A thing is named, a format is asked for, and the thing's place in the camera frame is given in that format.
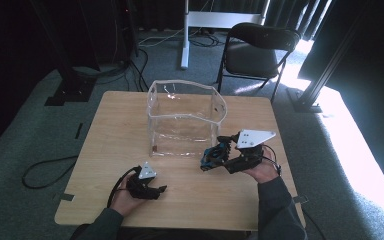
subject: forearm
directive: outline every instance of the forearm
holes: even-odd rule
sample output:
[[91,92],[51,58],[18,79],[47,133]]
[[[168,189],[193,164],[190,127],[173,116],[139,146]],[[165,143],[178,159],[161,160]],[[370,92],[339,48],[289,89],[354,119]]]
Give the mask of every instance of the forearm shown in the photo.
[[124,217],[111,208],[105,208],[95,221],[76,240],[116,239]]
[[281,177],[258,184],[258,238],[307,239],[291,194]]

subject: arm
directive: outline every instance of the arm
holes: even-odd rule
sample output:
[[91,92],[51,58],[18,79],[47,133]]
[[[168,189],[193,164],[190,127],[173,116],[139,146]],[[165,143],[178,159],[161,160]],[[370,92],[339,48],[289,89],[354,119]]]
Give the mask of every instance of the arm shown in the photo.
[[87,239],[116,239],[117,232],[123,222],[135,208],[140,206],[146,200],[133,198],[126,190],[126,183],[130,175],[120,184],[121,190],[114,195],[109,208],[105,208],[95,221],[89,225],[76,240]]
[[[271,158],[267,149],[264,156]],[[263,160],[244,173],[258,182],[258,239],[307,239],[291,194],[274,166]]]

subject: clear plastic container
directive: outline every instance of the clear plastic container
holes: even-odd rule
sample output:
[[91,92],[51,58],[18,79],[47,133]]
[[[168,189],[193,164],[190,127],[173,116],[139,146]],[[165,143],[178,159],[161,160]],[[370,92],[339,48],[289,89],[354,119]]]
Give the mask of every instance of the clear plastic container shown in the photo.
[[217,144],[227,106],[211,86],[154,81],[148,91],[147,114],[150,156],[202,156]]

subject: table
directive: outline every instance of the table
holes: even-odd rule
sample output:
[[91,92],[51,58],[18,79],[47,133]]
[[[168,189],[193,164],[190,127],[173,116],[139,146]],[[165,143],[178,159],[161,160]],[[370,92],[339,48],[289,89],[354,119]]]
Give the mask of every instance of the table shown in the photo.
[[241,22],[252,22],[263,25],[266,19],[270,0],[266,0],[261,14],[201,12],[189,11],[189,0],[185,0],[184,40],[182,62],[180,67],[187,69],[189,65],[189,27],[232,28]]
[[[196,95],[197,104],[202,97]],[[224,99],[228,113],[221,134],[233,135],[243,128],[275,131],[277,136],[266,144],[276,151],[283,179],[292,196],[296,196],[270,100],[235,96]],[[106,207],[118,178],[147,161],[158,174],[150,186],[167,185],[167,190],[158,200],[148,201],[133,212],[123,226],[257,230],[255,180],[243,173],[229,174],[222,167],[203,172],[199,168],[200,157],[151,158],[146,106],[146,93],[104,94],[65,190],[75,197],[72,201],[61,200],[55,221],[66,225],[93,222]],[[305,223],[300,205],[296,206]]]

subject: person's right hand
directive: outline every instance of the person's right hand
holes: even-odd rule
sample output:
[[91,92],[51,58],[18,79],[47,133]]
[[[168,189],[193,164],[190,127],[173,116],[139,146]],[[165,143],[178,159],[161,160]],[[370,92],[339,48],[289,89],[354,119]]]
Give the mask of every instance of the person's right hand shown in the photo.
[[[272,159],[271,152],[269,149],[263,147],[264,153],[263,156],[269,159]],[[254,168],[247,169],[242,171],[253,177],[258,183],[269,182],[279,176],[273,163],[263,160],[260,164]]]
[[145,199],[134,198],[130,195],[129,190],[126,189],[127,180],[132,175],[127,175],[118,187],[119,190],[114,194],[110,208],[116,210],[123,217],[127,217],[134,209],[139,207],[142,203],[146,202]]

